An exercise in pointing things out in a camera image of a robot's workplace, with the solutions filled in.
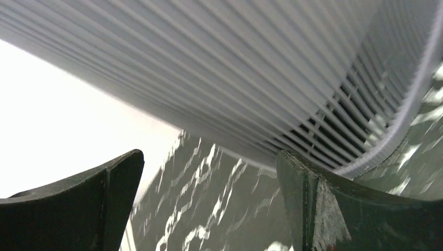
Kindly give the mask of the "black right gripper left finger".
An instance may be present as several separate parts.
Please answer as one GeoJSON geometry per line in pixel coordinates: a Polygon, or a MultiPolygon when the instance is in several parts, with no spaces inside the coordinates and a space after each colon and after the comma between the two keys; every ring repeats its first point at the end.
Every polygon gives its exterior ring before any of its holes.
{"type": "Polygon", "coordinates": [[[1,250],[119,250],[144,168],[134,149],[1,200],[1,250]]]}

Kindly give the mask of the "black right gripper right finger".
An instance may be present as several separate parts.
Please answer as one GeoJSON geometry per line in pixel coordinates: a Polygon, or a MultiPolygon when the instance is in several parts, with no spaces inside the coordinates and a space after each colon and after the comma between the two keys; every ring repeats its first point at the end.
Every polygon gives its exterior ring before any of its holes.
{"type": "Polygon", "coordinates": [[[280,151],[276,173],[294,250],[442,250],[442,200],[362,186],[280,151]]]}

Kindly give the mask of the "grey mesh bin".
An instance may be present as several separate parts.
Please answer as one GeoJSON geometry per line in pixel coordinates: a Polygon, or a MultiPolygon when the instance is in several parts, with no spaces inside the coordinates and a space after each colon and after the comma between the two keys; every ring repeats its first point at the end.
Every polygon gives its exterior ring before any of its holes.
{"type": "Polygon", "coordinates": [[[1,39],[239,156],[352,179],[418,113],[442,1],[1,1],[1,39]]]}

